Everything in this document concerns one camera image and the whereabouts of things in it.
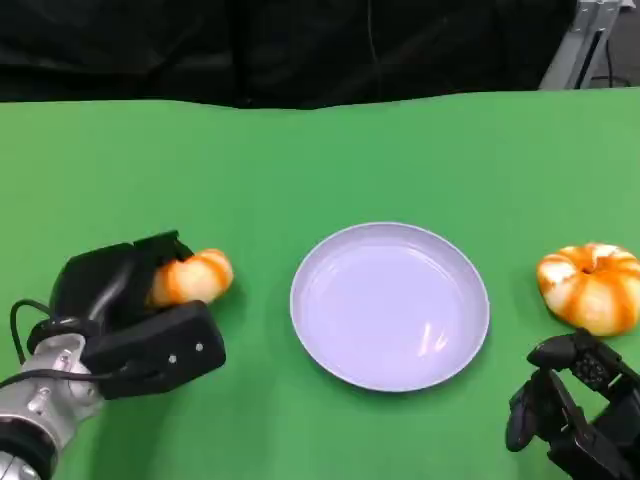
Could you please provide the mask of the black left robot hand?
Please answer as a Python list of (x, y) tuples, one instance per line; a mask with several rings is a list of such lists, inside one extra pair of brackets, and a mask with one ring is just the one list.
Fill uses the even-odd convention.
[(174, 230), (74, 256), (54, 283), (53, 317), (101, 333), (128, 327), (155, 310), (149, 296), (157, 271), (192, 254)]

